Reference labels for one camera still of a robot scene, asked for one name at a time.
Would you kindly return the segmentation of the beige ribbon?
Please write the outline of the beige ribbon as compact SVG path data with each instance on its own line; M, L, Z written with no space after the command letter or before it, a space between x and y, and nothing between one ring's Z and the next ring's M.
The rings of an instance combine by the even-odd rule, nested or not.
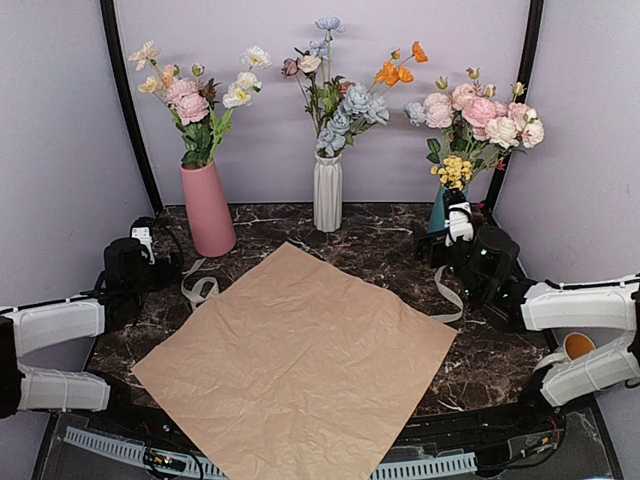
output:
M195 311L202 303L220 293L218 280L213 276L204 276L198 279L191 288L186 285L187 279L198 272L206 258L198 259L183 274L180 284L181 294L188 300L192 311Z

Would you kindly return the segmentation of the pink rose flower stem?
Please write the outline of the pink rose flower stem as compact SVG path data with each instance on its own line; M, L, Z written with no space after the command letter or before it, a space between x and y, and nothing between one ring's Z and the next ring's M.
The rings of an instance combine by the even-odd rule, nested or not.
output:
M182 166L192 169L205 167L210 163L213 145L208 101L199 93L197 83L188 79L175 80L165 99L185 146Z

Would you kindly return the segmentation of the beige kraft wrapping paper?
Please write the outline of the beige kraft wrapping paper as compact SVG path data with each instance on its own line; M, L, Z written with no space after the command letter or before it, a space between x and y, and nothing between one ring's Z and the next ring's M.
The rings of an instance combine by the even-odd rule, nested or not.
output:
M456 331L284 244L133 374L232 479L365 479Z

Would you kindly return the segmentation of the white poppy flower stem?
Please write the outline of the white poppy flower stem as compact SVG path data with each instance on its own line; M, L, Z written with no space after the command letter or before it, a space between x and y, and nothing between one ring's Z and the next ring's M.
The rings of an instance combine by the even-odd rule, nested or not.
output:
M262 90L262 82L258 79L255 70L266 69L272 65L271 55L258 45L248 47L241 54L240 62L245 69L238 73L236 80L228 86L227 92L222 97L225 112L218 117L214 109L210 108L209 126L212 144L208 156L209 163L214 161L216 150L222 139L233 128L232 116L235 110L242 106L250 106L253 97Z

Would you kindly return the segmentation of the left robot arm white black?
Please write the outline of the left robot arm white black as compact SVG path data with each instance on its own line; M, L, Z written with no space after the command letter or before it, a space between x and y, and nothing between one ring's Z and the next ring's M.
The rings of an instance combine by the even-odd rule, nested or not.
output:
M178 279L184 265L180 248L158 257L149 242L120 238L103 252L103 270L94 286L77 295L1 309L1 417L21 411L101 412L120 436L141 427L140 412L110 396L104 374L36 366L27 360L41 351L94 340L121 329L142 308L144 297Z

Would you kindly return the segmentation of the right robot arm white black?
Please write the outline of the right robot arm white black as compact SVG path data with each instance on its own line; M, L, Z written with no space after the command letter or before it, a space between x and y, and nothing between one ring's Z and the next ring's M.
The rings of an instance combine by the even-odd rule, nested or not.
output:
M582 284L538 282L518 274L520 248L497 226L467 225L461 236L450 230L427 232L413 224L416 255L438 270L451 269L461 295L446 287L442 295L470 311L480 310L490 325L507 333L556 328L607 328L619 331L609 343L572 358L546 356L535 367L510 424L521 434L534 432L549 410L620 382L639 379L639 277Z

